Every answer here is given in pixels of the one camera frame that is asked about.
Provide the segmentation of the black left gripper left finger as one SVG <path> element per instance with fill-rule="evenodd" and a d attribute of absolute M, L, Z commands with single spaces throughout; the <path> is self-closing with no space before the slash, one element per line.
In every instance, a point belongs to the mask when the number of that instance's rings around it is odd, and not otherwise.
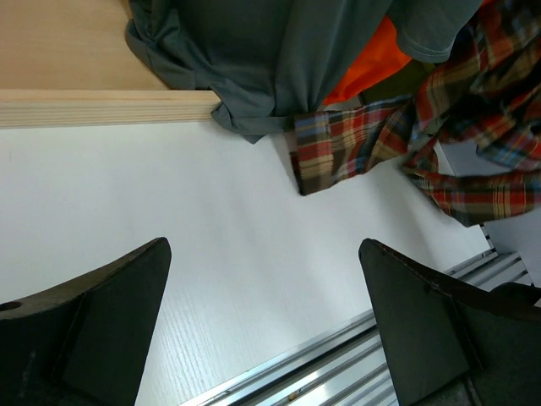
<path fill-rule="evenodd" d="M 172 252 L 153 239 L 105 266 L 1 305 L 3 405 L 133 405 Z"/>

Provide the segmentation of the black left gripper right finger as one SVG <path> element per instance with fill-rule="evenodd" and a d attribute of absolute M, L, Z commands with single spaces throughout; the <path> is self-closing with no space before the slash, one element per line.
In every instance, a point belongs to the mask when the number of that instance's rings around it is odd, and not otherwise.
<path fill-rule="evenodd" d="M 359 260 L 400 405 L 538 405 L 540 290 L 490 291 L 375 239 Z"/>

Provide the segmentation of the red brown plaid shirt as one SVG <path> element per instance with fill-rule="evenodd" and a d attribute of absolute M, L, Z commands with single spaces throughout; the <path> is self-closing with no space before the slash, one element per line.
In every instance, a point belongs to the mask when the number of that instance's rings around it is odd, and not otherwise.
<path fill-rule="evenodd" d="M 381 162 L 401 171 L 446 215 L 470 227 L 540 206 L 540 4 L 493 1 L 414 96 L 294 121 L 293 171 L 302 195 Z M 473 141 L 494 175 L 444 175 L 435 146 Z"/>

